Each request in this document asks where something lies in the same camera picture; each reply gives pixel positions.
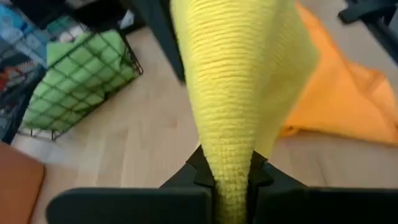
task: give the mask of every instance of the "floor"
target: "floor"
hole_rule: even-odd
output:
[[[301,1],[348,58],[383,71],[398,91],[398,68],[364,26],[343,27],[337,21],[343,1]],[[46,223],[49,200],[72,187],[158,187],[195,149],[187,91],[151,31],[139,30],[128,39],[143,76],[56,142],[15,138],[15,147],[46,163],[33,224]],[[380,144],[302,132],[279,139],[271,162],[307,185],[398,188],[398,150]]]

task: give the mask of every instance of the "black plastic part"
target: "black plastic part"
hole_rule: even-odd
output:
[[[47,207],[49,224],[211,223],[211,193],[203,187],[68,190]]]
[[[123,19],[126,9],[119,1],[96,0],[73,12],[77,20],[97,32],[106,31],[104,24],[116,24]]]
[[[360,7],[367,1],[346,0],[346,2],[348,3],[348,8],[346,10],[349,10],[352,7]],[[390,7],[384,7],[378,12],[366,14],[365,16],[361,16],[360,19],[364,22],[372,35],[379,41],[379,43],[383,46],[395,63],[398,64],[398,38],[396,34],[388,27],[394,13],[396,13],[397,7],[395,4],[391,4],[390,0],[379,2],[388,2]],[[350,20],[349,18],[341,18],[340,14],[339,18],[342,19],[343,22],[343,19],[348,21]]]
[[[210,188],[215,187],[214,177],[213,174],[211,173],[209,164],[207,163],[201,145],[188,159],[187,164],[190,164],[197,170],[194,180],[195,184]]]
[[[14,6],[17,6],[34,24],[41,24],[44,28],[45,18],[54,12],[54,9],[63,6],[65,0],[11,0]]]
[[[185,83],[183,63],[170,15],[170,0],[120,0],[134,14],[143,18],[162,47],[177,78]]]
[[[259,187],[268,186],[274,182],[274,179],[264,170],[264,164],[266,162],[267,159],[265,157],[255,151],[253,152],[249,171],[248,196],[246,202],[249,223],[252,223],[252,219],[255,216]]]
[[[304,184],[280,171],[268,162],[263,164],[263,170],[270,175],[273,182],[270,185],[262,186],[257,189],[257,201],[254,215],[254,223],[266,223],[268,213],[266,212],[269,199],[274,195],[284,194],[291,190],[306,188]]]
[[[398,190],[301,188],[263,200],[257,223],[398,222]]]
[[[185,164],[177,173],[167,180],[162,187],[198,187],[195,184],[196,168],[190,164]]]
[[[380,13],[386,9],[394,7],[398,0],[368,0],[352,4],[345,10],[339,12],[338,17],[345,24],[350,24],[362,19],[372,13]]]

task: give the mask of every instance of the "black plastic bracket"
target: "black plastic bracket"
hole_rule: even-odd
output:
[[[248,196],[247,196],[247,211],[248,223],[252,223],[252,219],[256,213],[257,199],[259,187],[271,185],[274,179],[264,170],[264,164],[267,159],[257,152],[253,152],[250,164]]]
[[[363,17],[377,12],[383,12],[395,7],[397,0],[368,0],[350,4],[347,9],[341,11],[338,17],[344,24],[356,22]]]
[[[195,184],[209,188],[215,187],[214,177],[211,173],[209,164],[207,163],[201,145],[188,159],[187,164],[190,164],[197,170],[194,179]]]

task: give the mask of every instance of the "wire basket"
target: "wire basket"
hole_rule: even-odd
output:
[[[143,73],[116,23],[98,32],[60,9],[33,25],[1,6],[0,138],[6,143],[17,130],[57,139]]]

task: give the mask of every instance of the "orange microfiber towel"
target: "orange microfiber towel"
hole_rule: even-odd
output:
[[[345,59],[319,20],[297,7],[320,59],[281,136],[307,129],[398,145],[397,105],[387,78]]]

